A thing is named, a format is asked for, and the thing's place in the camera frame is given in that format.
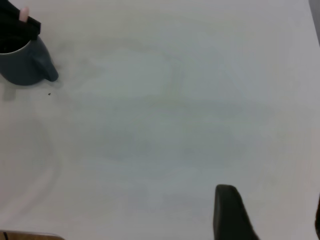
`mug handle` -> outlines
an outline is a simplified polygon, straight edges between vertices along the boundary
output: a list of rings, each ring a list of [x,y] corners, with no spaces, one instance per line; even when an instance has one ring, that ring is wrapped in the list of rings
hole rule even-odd
[[[50,82],[54,82],[58,79],[59,74],[50,59],[46,59],[41,56],[35,56],[35,55],[31,57],[32,57],[33,63],[41,71],[45,79],[47,79]]]

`white tabletop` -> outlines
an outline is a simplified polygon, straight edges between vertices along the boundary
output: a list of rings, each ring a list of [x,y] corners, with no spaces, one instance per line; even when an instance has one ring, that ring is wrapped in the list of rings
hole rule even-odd
[[[317,239],[307,0],[12,2],[42,22],[60,78],[0,81],[1,229],[210,240],[222,183],[261,239]]]

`pink object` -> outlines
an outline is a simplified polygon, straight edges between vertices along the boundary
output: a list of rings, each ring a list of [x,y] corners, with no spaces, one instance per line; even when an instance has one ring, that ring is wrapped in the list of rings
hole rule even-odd
[[[29,17],[29,8],[28,7],[24,7],[20,10],[20,15],[19,15],[19,20],[22,22],[27,22]]]

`table surface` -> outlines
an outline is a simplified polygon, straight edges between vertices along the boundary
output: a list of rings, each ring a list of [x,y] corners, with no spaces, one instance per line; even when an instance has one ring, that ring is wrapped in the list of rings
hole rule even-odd
[[[59,81],[0,81],[0,228],[213,239],[217,184],[261,239],[317,239],[320,47],[307,0],[14,0]]]

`wooden surface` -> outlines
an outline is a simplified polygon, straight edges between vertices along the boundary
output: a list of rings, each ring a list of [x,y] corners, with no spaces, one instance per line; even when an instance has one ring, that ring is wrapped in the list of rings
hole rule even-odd
[[[64,240],[59,236],[41,235],[35,233],[6,232],[8,240]],[[0,232],[0,240],[6,240],[3,232]]]

